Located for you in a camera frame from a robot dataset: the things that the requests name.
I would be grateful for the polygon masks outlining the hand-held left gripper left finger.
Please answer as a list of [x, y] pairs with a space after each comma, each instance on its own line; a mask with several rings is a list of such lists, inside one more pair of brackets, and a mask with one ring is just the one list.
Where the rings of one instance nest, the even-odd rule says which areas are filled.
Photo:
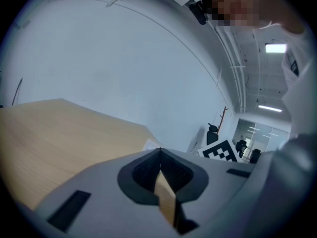
[[179, 238], [159, 206], [137, 204], [119, 188], [117, 175], [147, 152], [92, 165], [49, 193], [35, 213], [48, 220], [75, 191], [90, 194], [66, 235], [72, 238]]

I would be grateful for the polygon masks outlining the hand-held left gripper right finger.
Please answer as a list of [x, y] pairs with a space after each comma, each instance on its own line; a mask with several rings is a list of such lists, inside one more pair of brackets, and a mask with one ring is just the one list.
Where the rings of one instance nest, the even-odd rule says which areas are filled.
[[207, 222], [241, 189], [252, 164], [161, 150], [161, 171], [175, 194], [174, 227], [184, 235]]

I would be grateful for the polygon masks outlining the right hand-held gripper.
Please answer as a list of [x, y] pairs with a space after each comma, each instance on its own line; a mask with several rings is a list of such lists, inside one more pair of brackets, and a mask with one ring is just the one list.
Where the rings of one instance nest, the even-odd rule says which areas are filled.
[[201, 157], [226, 162], [241, 162], [241, 159], [235, 149], [235, 146], [228, 139], [214, 142], [206, 147], [198, 149]]

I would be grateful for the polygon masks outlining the black headrest office chair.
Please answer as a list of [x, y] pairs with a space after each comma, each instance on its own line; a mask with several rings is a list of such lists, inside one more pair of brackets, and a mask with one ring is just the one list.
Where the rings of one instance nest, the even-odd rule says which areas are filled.
[[207, 145], [218, 141], [218, 127], [208, 123], [209, 129], [207, 131]]

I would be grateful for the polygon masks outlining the brown coat rack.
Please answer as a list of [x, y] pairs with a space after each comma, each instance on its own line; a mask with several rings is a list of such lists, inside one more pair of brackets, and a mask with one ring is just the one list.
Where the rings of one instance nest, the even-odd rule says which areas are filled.
[[219, 132], [220, 132], [220, 129], [221, 129], [224, 117], [225, 117], [225, 113], [226, 113], [227, 110], [229, 110], [229, 108], [227, 106], [225, 106], [223, 111], [222, 111], [222, 114], [220, 115], [221, 120], [220, 120], [220, 123], [219, 123], [219, 125], [217, 127], [217, 133], [216, 133], [217, 135], [219, 135]]

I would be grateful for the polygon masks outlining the light wooden table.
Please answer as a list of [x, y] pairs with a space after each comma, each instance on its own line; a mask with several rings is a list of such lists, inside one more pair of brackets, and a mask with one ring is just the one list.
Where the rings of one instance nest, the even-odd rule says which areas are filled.
[[0, 178], [30, 209], [91, 165], [160, 146], [144, 125], [64, 99], [0, 109]]

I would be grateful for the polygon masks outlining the long ceiling light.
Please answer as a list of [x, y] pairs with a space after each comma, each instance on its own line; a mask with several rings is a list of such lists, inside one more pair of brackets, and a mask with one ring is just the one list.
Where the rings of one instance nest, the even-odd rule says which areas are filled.
[[258, 108], [263, 109], [263, 110], [278, 112], [278, 113], [282, 112], [282, 109], [274, 108], [274, 107], [270, 107], [270, 106], [265, 106], [265, 105], [258, 105]]

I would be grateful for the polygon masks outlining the person's white shirt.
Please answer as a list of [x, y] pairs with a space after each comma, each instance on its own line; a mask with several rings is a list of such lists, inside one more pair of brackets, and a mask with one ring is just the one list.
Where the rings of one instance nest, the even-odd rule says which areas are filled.
[[317, 39], [305, 26], [301, 34], [285, 33], [282, 61], [288, 90], [282, 101], [291, 116], [290, 138], [317, 132]]

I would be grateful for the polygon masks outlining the square ceiling light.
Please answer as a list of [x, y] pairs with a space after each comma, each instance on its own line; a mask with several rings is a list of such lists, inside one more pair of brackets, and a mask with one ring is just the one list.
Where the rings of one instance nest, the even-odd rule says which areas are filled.
[[266, 53], [282, 54], [282, 53], [286, 52], [286, 49], [287, 49], [286, 44], [280, 44], [280, 43], [267, 43], [267, 44], [265, 44]]

